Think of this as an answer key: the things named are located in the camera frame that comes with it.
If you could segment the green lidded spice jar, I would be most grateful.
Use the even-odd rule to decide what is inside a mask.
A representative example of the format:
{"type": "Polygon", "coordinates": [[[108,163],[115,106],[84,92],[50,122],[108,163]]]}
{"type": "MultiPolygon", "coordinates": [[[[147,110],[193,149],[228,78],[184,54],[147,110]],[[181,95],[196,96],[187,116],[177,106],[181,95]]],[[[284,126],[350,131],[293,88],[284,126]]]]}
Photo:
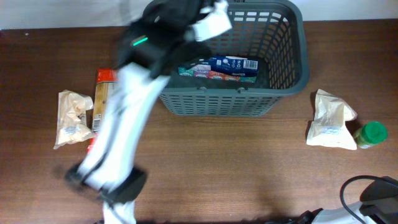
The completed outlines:
{"type": "Polygon", "coordinates": [[[365,124],[354,132],[353,138],[358,147],[367,149],[384,142],[389,136],[386,127],[377,121],[365,124]]]}

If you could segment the blue tissue box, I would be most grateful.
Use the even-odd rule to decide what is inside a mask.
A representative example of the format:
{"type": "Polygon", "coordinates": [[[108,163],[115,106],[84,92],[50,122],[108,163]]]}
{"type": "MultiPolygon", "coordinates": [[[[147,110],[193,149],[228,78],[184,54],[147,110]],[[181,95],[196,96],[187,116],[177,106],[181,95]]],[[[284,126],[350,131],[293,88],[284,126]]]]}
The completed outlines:
{"type": "Polygon", "coordinates": [[[185,77],[255,83],[259,74],[259,61],[217,55],[209,59],[199,59],[197,63],[180,65],[178,74],[185,77]]]}

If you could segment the beige food bag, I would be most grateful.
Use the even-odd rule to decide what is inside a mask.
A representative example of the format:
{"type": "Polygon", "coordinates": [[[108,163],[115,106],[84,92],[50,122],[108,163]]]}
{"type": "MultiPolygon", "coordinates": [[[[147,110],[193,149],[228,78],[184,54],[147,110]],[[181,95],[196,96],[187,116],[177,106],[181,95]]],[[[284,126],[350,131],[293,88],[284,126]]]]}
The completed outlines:
{"type": "Polygon", "coordinates": [[[318,89],[307,145],[357,150],[357,144],[346,127],[346,122],[355,120],[357,116],[344,99],[318,89]]]}
{"type": "Polygon", "coordinates": [[[58,94],[57,135],[54,149],[94,138],[86,112],[94,107],[90,96],[63,90],[58,94]]]}

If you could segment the grey plastic basket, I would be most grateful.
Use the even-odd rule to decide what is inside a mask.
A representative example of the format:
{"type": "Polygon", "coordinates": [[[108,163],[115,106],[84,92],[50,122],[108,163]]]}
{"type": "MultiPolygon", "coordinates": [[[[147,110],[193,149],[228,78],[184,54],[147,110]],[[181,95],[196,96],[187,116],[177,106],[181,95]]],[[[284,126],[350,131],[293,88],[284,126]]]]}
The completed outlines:
{"type": "Polygon", "coordinates": [[[206,41],[213,55],[180,65],[160,94],[184,116],[262,116],[309,79],[307,42],[291,1],[229,1],[232,28],[206,41]]]}

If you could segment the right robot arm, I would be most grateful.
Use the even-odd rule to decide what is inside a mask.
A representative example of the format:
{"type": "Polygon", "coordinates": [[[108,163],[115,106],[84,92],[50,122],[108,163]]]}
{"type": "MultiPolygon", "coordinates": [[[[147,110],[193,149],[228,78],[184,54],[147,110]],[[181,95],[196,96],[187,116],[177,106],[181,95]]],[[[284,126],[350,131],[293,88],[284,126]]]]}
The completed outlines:
{"type": "Polygon", "coordinates": [[[291,223],[317,224],[397,224],[397,180],[384,176],[359,175],[348,179],[339,192],[341,208],[305,212],[291,223]],[[347,204],[345,189],[357,180],[370,180],[359,201],[347,204]]]}

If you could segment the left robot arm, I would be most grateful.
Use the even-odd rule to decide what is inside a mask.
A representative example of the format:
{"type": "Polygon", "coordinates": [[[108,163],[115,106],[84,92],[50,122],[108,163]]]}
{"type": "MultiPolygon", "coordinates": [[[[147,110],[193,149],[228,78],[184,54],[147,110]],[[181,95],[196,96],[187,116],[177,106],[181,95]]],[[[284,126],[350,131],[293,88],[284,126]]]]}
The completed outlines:
{"type": "Polygon", "coordinates": [[[137,145],[174,70],[211,57],[206,41],[230,30],[227,1],[152,1],[119,39],[118,87],[108,100],[90,152],[67,173],[96,191],[103,223],[135,223],[134,206],[147,176],[134,165],[137,145]]]}

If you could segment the orange pasta package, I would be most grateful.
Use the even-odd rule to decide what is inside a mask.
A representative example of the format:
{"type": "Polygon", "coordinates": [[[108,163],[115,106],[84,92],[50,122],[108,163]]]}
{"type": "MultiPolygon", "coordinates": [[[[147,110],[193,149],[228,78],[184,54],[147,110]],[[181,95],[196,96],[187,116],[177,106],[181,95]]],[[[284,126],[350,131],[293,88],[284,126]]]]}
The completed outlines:
{"type": "Polygon", "coordinates": [[[97,71],[95,98],[93,107],[92,130],[95,134],[100,130],[101,121],[105,115],[107,100],[116,91],[117,71],[101,68],[97,71]]]}

